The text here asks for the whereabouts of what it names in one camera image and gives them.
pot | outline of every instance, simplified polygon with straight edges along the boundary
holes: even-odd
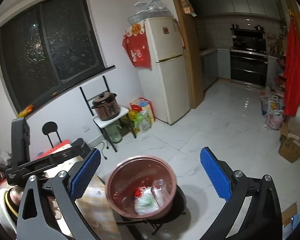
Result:
[[[159,210],[138,215],[134,208],[134,192],[141,186],[151,187],[163,179],[168,196]],[[119,163],[106,180],[106,198],[110,207],[120,215],[132,219],[155,220],[164,217],[172,207],[177,190],[177,178],[164,160],[150,155],[130,157]]]
[[[120,113],[115,97],[117,95],[110,92],[101,93],[92,102],[91,109],[95,109],[99,119],[102,121],[108,121],[115,118]]]
[[[238,49],[246,49],[247,42],[246,41],[235,41],[233,43],[234,47],[237,47]]]
[[[264,27],[261,27],[260,25],[257,25],[254,27],[257,31],[264,31]]]

electrical outlet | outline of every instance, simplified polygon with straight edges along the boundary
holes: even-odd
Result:
[[[87,124],[83,125],[82,129],[83,129],[84,132],[87,132],[87,131],[90,130],[90,128],[89,128],[89,126]]]

cabinet drawer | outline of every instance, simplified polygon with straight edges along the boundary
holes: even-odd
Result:
[[[249,70],[231,68],[231,79],[265,87],[267,75],[251,72]]]
[[[264,59],[255,59],[247,56],[231,55],[231,67],[243,70],[249,70],[260,74],[267,74],[268,62]]]

window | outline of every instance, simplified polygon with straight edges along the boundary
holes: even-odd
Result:
[[[101,73],[86,0],[46,0],[0,28],[0,65],[18,112]]]

red plastic bucket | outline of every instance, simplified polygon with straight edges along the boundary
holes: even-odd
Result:
[[[134,192],[138,187],[152,186],[163,179],[169,198],[156,212],[138,215],[134,209]],[[119,163],[106,181],[106,197],[109,205],[120,215],[133,219],[158,219],[172,207],[177,190],[177,179],[172,168],[162,159],[150,156],[135,156]]]

